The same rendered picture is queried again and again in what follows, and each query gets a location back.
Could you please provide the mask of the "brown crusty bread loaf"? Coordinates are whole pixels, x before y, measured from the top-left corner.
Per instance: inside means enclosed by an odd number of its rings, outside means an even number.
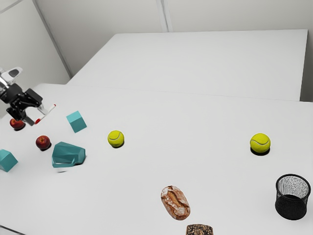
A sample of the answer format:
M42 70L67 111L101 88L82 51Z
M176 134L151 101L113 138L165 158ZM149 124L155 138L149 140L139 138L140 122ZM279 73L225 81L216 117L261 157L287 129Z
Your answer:
M161 191L161 201L175 220L185 220L190 215L190 206L184 193L176 186L167 186Z

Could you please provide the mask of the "black mesh pen holder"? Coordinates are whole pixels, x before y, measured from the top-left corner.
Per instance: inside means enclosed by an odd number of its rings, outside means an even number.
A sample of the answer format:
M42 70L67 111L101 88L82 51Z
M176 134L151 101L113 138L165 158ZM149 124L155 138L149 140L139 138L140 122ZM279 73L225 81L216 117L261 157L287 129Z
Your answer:
M296 174L285 174L276 181L275 209L288 220L299 220L307 213L311 193L309 182Z

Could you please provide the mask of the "teal faceted mug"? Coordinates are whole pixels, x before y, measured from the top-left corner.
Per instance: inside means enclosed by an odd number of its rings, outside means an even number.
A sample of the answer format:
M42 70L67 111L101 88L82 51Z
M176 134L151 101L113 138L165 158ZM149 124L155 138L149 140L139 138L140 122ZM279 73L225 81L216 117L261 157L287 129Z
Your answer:
M59 142L54 146L52 166L54 168L73 167L82 164L86 159L86 151L66 142Z

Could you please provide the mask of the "red apple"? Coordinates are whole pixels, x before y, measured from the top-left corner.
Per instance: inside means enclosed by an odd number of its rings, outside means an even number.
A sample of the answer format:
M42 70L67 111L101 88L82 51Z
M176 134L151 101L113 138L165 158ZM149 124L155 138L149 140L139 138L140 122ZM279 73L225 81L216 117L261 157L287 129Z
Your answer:
M10 119L9 123L15 131L23 129L26 125L22 120L15 120L14 118Z
M35 144L40 150L46 150L50 148L51 141L48 136L41 135L37 137Z

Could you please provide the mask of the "dark seeded bread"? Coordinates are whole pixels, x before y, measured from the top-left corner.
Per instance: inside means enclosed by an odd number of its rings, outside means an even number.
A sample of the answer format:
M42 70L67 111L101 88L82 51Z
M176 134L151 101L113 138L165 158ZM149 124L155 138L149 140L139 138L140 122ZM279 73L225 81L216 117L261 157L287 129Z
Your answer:
M209 225L191 224L186 227L185 235L213 235L213 228Z

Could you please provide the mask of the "yellow tennis ball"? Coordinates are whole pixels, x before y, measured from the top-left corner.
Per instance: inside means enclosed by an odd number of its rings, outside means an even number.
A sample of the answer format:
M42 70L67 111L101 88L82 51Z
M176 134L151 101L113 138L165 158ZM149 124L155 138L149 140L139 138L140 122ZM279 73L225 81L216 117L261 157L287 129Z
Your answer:
M121 131L113 130L108 134L108 143L114 148L121 147L124 141L124 134Z
M250 148L256 153L265 153L270 149L270 138L264 133L257 133L250 139Z

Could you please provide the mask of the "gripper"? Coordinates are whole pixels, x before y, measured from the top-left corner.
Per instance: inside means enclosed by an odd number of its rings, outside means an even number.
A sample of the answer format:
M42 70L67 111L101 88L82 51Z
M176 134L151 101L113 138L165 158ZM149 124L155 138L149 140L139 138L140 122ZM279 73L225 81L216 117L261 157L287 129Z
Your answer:
M43 115L48 114L48 110L44 107L43 98L34 90L29 88L23 92L22 88L14 83L4 92L0 94L0 99L5 104L10 104L7 112L15 120L22 120L23 122L33 126L35 122L27 116L26 109L29 107L37 108Z

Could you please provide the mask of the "white pen with red ends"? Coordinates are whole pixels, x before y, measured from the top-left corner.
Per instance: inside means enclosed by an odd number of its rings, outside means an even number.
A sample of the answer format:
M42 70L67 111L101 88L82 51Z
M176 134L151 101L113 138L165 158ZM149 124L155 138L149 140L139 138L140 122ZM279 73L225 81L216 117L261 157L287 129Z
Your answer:
M34 124L38 124L42 119L44 119L54 108L56 107L56 104L53 104L49 109L45 109L43 105L41 105L38 109L42 113L42 115L36 119Z

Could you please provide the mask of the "teal block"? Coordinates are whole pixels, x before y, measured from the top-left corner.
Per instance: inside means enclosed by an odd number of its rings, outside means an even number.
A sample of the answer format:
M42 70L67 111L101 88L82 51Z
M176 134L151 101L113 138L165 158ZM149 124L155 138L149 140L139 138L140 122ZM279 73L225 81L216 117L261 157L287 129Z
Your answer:
M4 149L0 149L0 169L9 172L16 164L18 160L14 157L14 155Z
M79 111L67 115L66 118L74 133L77 133L87 127Z

